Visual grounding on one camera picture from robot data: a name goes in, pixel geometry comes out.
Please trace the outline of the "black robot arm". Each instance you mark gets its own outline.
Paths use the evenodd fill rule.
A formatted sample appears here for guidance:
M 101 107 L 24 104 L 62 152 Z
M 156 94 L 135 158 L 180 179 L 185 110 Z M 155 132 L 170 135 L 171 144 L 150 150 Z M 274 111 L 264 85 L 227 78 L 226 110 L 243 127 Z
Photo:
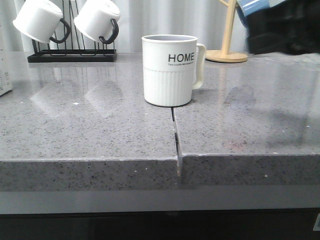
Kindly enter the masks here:
M 285 0 L 247 16 L 251 54 L 320 52 L 320 2 Z

